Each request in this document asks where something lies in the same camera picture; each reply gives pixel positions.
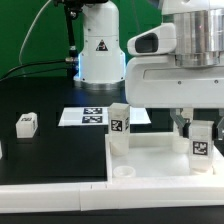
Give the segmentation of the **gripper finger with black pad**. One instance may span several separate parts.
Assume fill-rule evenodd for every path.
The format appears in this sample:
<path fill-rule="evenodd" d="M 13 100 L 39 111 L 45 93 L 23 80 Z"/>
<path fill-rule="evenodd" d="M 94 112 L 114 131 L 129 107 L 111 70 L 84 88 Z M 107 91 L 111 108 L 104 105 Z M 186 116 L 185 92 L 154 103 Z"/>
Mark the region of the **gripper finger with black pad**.
<path fill-rule="evenodd" d="M 217 125 L 217 139 L 222 140 L 224 138 L 224 109 L 219 109 L 220 121 Z"/>

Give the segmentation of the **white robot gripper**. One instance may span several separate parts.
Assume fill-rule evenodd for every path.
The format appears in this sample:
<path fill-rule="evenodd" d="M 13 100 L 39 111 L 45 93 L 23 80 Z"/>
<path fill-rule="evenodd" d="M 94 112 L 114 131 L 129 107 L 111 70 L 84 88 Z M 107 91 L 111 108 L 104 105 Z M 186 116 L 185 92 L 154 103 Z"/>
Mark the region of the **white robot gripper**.
<path fill-rule="evenodd" d="M 181 108 L 224 108 L 224 62 L 180 68 L 171 55 L 135 57 L 127 65 L 125 93 L 133 107 L 171 108 L 170 116 L 184 137 Z"/>

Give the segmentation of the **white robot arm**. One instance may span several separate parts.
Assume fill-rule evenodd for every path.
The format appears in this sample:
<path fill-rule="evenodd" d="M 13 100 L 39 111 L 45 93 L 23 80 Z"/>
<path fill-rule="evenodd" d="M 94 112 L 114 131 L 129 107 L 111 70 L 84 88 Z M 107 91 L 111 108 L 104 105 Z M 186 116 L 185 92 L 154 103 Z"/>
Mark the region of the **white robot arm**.
<path fill-rule="evenodd" d="M 224 137 L 224 0 L 158 0 L 162 23 L 129 39 L 125 90 L 134 107 L 168 108 L 187 135 L 181 110 L 217 109 Z"/>

